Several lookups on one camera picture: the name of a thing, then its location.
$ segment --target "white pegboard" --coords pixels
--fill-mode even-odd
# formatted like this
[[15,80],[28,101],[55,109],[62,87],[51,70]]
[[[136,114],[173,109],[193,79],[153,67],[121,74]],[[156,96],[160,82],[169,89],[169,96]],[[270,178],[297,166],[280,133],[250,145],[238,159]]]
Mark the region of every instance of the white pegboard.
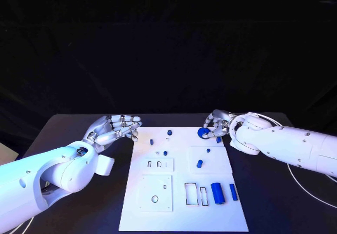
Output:
[[[173,131],[172,136],[168,135],[169,129]],[[134,145],[120,231],[248,232],[241,201],[232,200],[229,184],[235,182],[224,143],[218,144],[215,138],[201,139],[198,130],[199,128],[139,128],[140,135]],[[206,171],[202,174],[192,173],[193,164],[198,166],[198,161],[195,162],[191,147],[199,147],[196,152],[201,152],[201,156],[205,157],[208,155],[204,155],[204,152],[211,148],[215,155],[211,154],[211,158],[206,158],[205,168],[208,169],[209,160],[214,158],[222,162],[219,165],[224,166],[224,172],[218,168],[216,173]],[[143,162],[146,158],[166,157],[175,159],[175,171],[159,175],[172,176],[172,212],[142,212],[139,206],[142,176],[150,175],[144,172]],[[211,187],[215,182],[219,182],[224,188],[227,203],[222,205],[215,204]],[[209,206],[204,206],[202,203],[198,206],[186,205],[185,183],[196,183],[199,201],[201,187],[206,188]]]

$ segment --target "rectangular hole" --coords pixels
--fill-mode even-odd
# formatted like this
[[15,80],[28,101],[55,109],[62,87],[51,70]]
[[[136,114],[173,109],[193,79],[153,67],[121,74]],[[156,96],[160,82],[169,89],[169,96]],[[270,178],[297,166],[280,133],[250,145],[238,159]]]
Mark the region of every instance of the rectangular hole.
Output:
[[198,185],[195,183],[185,183],[186,189],[186,205],[198,206]]
[[201,187],[201,196],[202,196],[202,205],[208,206],[209,205],[209,201],[208,201],[208,192],[206,192],[206,188]]

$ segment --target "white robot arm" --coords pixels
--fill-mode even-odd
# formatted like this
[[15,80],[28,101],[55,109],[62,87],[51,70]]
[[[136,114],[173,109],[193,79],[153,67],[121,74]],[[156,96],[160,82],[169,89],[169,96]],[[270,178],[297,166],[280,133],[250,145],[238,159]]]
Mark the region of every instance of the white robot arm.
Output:
[[[140,117],[104,116],[83,141],[0,166],[0,233],[44,212],[78,192],[94,173],[108,176],[114,159],[100,155],[121,137],[137,141]],[[41,178],[51,185],[41,189]]]
[[[216,129],[206,127],[214,120]],[[281,126],[271,118],[215,110],[198,132],[204,139],[231,135],[231,146],[250,155],[268,157],[316,172],[337,176],[337,137]]]

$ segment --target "robotic hand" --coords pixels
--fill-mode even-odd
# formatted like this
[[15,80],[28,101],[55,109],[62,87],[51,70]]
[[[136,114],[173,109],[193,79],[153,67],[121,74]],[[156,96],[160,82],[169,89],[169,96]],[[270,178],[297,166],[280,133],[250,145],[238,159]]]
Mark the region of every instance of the robotic hand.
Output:
[[[214,120],[216,129],[208,125]],[[263,152],[268,157],[309,170],[337,176],[337,137],[281,126],[270,117],[247,113],[235,115],[215,110],[198,135],[204,139],[229,134],[231,146],[250,155]]]
[[[90,126],[83,141],[0,166],[0,233],[81,191],[94,173],[110,175],[114,159],[100,153],[121,137],[137,141],[140,120],[104,116]],[[44,189],[41,178],[51,183]]]

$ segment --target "black curtain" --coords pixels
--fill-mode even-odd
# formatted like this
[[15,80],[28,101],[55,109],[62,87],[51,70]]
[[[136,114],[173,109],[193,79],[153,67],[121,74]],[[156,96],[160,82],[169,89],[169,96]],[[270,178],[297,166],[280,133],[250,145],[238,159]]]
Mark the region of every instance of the black curtain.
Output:
[[55,114],[214,109],[337,134],[336,3],[5,1],[2,143]]

